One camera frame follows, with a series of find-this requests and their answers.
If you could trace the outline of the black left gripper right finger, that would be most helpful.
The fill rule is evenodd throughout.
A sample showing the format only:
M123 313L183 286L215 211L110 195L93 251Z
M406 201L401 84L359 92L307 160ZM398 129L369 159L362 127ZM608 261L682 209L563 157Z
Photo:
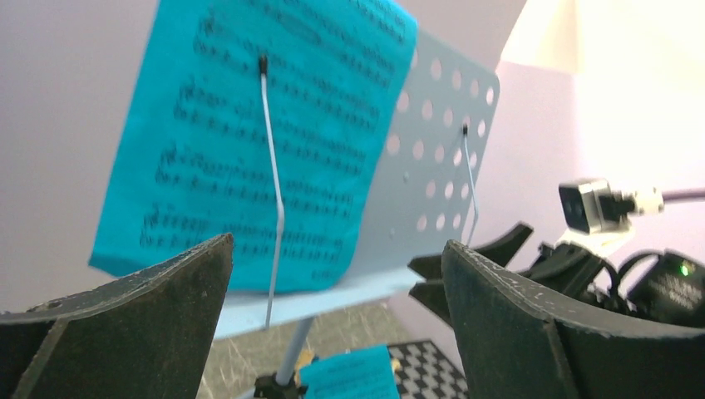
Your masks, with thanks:
M704 331L564 296L451 240L446 300L471 398L701 398Z

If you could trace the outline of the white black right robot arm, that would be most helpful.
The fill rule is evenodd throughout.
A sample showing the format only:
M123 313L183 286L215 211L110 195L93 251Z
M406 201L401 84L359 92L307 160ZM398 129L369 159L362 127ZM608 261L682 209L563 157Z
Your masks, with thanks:
M505 235L474 250L504 268L532 233L533 228L519 222ZM626 298L620 296L619 287L627 274L652 257L654 262L648 272ZM441 255L416 257L407 267L425 279L409 295L452 328L442 282ZM608 272L610 278L607 291L593 285L594 278L602 271ZM517 273L597 308L660 323L704 328L704 264L672 251L637 252L617 269L576 241L542 243L531 266Z

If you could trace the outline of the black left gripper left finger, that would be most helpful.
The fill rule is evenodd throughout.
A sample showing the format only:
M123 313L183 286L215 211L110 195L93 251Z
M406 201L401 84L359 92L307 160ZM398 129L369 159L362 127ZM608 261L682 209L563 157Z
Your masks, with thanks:
M3 313L2 397L196 397L233 249L221 234L90 291Z

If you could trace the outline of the light blue music stand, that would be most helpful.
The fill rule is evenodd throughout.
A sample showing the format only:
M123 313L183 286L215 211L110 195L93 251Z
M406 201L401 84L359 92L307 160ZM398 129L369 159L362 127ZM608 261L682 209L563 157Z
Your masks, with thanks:
M229 294L216 339L296 322L296 343L322 314L376 302L419 281L408 268L459 239L476 214L474 186L500 97L498 76L428 32L419 32L412 68L377 164L356 252L345 276L319 292Z

